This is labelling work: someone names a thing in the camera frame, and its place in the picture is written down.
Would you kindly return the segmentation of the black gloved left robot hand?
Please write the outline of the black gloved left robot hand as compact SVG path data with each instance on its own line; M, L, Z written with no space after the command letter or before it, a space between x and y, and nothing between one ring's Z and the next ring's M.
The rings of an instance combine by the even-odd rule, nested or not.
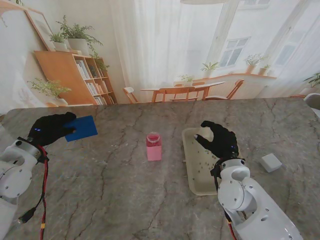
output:
M72 112L42 116L31 127L27 141L34 146L50 145L76 130L74 127L65 127L75 119L76 115Z

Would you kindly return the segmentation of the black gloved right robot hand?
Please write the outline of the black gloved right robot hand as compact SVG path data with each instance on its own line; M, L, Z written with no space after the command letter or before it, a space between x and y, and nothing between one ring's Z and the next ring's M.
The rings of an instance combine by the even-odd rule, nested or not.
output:
M210 128L213 133L212 141L207 140L199 134L194 136L194 139L203 148L210 151L219 159L230 160L239 157L237 138L233 131L229 131L222 125L208 120L203 121L200 126L202 128Z

